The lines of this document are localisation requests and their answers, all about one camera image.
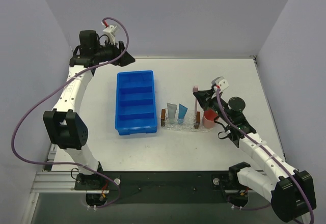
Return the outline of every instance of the bolt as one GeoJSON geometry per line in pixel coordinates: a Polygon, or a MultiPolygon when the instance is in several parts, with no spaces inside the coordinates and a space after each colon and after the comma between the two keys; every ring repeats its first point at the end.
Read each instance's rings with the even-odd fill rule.
{"type": "Polygon", "coordinates": [[[219,185],[220,184],[219,178],[214,178],[213,179],[213,184],[216,185],[216,186],[219,185]]]}
{"type": "Polygon", "coordinates": [[[120,185],[120,183],[121,183],[121,181],[120,181],[120,179],[119,178],[116,178],[116,179],[114,179],[114,182],[119,186],[120,185]]]}

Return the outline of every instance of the table surface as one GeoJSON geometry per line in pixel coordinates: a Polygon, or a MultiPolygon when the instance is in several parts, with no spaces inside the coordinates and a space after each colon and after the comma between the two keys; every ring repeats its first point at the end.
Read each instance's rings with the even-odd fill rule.
{"type": "MultiPolygon", "coordinates": [[[[229,88],[223,99],[238,96],[246,102],[244,114],[261,138],[283,158],[270,110],[253,60],[250,59],[137,59],[126,67],[107,65],[96,70],[80,108],[80,117],[89,130],[87,144],[105,171],[225,171],[252,159],[228,139],[220,140],[216,126],[211,132],[169,131],[120,136],[115,129],[117,73],[153,70],[156,113],[166,103],[181,103],[193,110],[192,87],[210,88],[211,81],[223,76],[229,88]]],[[[72,161],[58,149],[55,162],[72,161]]],[[[54,165],[53,171],[70,171],[71,165],[54,165]]]]}

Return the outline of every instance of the blue plastic tray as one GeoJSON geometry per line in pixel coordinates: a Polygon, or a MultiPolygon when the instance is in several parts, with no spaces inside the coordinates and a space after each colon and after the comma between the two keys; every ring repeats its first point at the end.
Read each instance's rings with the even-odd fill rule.
{"type": "Polygon", "coordinates": [[[153,71],[118,73],[115,128],[120,135],[156,132],[153,71]]]}

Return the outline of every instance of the red cup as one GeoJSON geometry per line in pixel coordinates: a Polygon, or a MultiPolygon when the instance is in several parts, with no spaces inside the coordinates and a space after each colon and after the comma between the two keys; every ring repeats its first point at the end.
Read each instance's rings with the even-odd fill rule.
{"type": "Polygon", "coordinates": [[[214,119],[218,115],[211,109],[204,111],[203,113],[203,126],[207,129],[211,129],[215,126],[214,119]]]}

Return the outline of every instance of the wooden block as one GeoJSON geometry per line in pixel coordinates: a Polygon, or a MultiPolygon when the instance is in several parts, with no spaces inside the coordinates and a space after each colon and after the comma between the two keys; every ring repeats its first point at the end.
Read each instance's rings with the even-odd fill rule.
{"type": "Polygon", "coordinates": [[[198,129],[199,128],[199,125],[200,125],[200,112],[197,111],[197,113],[196,113],[196,120],[194,122],[194,128],[195,129],[198,129]]]}
{"type": "Polygon", "coordinates": [[[163,108],[161,111],[161,126],[165,126],[165,113],[166,113],[166,110],[165,110],[165,108],[163,108]]]}

